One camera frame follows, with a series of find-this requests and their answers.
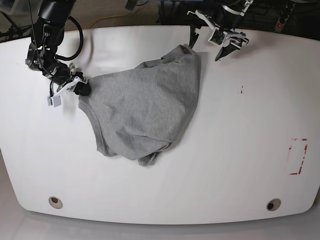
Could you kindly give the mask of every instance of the yellow cable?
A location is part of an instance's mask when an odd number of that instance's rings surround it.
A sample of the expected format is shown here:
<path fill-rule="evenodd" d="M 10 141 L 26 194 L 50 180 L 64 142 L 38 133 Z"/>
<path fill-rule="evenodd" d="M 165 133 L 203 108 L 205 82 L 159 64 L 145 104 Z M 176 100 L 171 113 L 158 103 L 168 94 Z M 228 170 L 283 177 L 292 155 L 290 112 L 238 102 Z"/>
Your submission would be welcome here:
<path fill-rule="evenodd" d="M 84 29 L 88 29 L 88 27 L 90 26 L 90 28 L 92 28 L 97 22 L 101 21 L 101 20 L 104 20 L 104 19 L 114 19 L 114 18 L 120 18 L 120 17 L 124 17 L 128 14 L 130 14 L 131 12 L 127 12 L 127 13 L 124 13 L 124 14 L 119 14 L 119 15 L 113 15 L 113 16 L 103 16 L 103 17 L 98 17 L 94 20 L 92 20 L 91 22 L 89 22 Z"/>

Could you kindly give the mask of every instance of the crumpled fabric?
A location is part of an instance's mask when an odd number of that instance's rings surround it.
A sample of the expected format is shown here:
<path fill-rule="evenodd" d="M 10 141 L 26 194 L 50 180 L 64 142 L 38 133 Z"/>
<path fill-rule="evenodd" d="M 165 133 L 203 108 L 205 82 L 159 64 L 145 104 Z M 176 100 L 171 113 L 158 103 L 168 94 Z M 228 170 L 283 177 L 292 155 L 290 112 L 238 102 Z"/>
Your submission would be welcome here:
<path fill-rule="evenodd" d="M 97 150 L 153 165 L 183 133 L 197 108 L 199 56 L 179 45 L 135 69 L 93 77 L 79 108 L 91 122 Z"/>

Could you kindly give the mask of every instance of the round hole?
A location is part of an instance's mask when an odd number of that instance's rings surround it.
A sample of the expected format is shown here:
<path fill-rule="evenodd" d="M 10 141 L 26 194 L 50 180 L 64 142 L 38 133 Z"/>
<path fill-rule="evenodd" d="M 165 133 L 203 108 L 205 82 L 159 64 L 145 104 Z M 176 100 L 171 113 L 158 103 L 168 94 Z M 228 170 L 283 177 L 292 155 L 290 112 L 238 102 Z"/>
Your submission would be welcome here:
<path fill-rule="evenodd" d="M 55 209 L 62 209 L 63 207 L 62 201 L 55 196 L 49 197 L 49 204 Z"/>
<path fill-rule="evenodd" d="M 273 203 L 269 203 L 267 206 L 268 210 L 271 210 L 274 208 L 274 204 Z"/>
<path fill-rule="evenodd" d="M 52 197 L 52 198 L 51 198 L 51 201 L 52 201 L 53 203 L 55 203 L 55 204 L 58 203 L 58 199 L 56 199 L 55 197 Z"/>
<path fill-rule="evenodd" d="M 271 200 L 271 201 L 266 205 L 266 209 L 267 209 L 268 211 L 273 212 L 273 211 L 277 210 L 277 209 L 280 207 L 280 205 L 281 205 L 281 200 L 278 199 L 278 198 L 276 198 L 276 199 Z"/>

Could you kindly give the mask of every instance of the power strip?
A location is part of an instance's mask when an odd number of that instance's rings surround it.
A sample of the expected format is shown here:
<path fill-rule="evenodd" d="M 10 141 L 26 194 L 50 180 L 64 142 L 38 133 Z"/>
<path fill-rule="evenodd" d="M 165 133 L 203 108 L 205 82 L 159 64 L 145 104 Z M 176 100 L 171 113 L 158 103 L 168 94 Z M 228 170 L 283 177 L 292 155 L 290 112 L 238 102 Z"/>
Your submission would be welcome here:
<path fill-rule="evenodd" d="M 288 3 L 285 6 L 285 9 L 283 10 L 282 14 L 280 15 L 278 22 L 276 23 L 274 27 L 274 31 L 276 33 L 281 33 L 282 29 L 286 25 L 287 20 L 290 17 L 290 14 L 294 10 L 296 6 L 296 2 L 288 1 Z"/>

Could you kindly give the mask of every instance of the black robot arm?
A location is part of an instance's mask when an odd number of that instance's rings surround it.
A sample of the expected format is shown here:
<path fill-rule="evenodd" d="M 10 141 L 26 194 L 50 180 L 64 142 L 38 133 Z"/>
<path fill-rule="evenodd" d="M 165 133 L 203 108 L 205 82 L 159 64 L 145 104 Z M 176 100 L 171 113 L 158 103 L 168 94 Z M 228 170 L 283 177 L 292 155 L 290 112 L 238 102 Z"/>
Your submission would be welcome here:
<path fill-rule="evenodd" d="M 25 63 L 31 70 L 41 71 L 52 83 L 61 87 L 71 83 L 76 77 L 77 79 L 80 78 L 80 81 L 69 90 L 73 90 L 77 95 L 88 96 L 91 88 L 84 79 L 83 73 L 76 72 L 73 74 L 73 64 L 68 67 L 59 61 L 75 59 L 83 48 L 84 34 L 82 28 L 70 16 L 75 2 L 75 0 L 43 0 L 38 12 L 38 20 L 35 24 L 32 23 L 31 44 Z M 64 40 L 65 25 L 68 20 L 71 20 L 79 30 L 80 44 L 74 55 L 65 57 L 56 53 L 58 46 Z M 50 88 L 50 97 L 52 96 L 53 91 Z"/>

